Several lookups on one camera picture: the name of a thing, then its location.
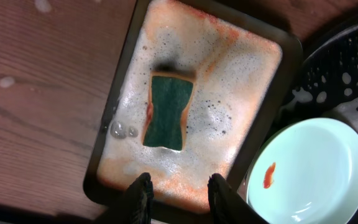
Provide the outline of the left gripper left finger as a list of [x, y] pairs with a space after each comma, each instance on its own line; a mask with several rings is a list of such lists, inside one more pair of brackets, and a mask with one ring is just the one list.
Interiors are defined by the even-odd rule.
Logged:
[[96, 219], [96, 223], [151, 224], [153, 199], [151, 176], [148, 172], [144, 172]]

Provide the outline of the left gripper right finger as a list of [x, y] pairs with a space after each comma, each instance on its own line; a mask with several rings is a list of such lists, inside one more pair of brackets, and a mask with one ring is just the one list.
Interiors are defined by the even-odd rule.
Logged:
[[218, 173], [208, 181], [208, 201], [215, 224], [267, 224]]

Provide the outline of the yellow green scrub sponge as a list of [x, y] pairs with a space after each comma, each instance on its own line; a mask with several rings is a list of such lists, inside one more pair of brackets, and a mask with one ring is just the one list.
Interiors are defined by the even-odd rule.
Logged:
[[188, 108], [193, 94], [192, 78], [176, 73], [153, 72], [142, 144], [181, 151], [186, 138]]

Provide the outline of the light blue plate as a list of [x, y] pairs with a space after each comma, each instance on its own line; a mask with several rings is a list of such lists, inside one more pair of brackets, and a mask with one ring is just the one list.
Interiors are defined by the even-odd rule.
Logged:
[[331, 118], [281, 129], [255, 157], [246, 202], [267, 223], [347, 223], [358, 209], [358, 134]]

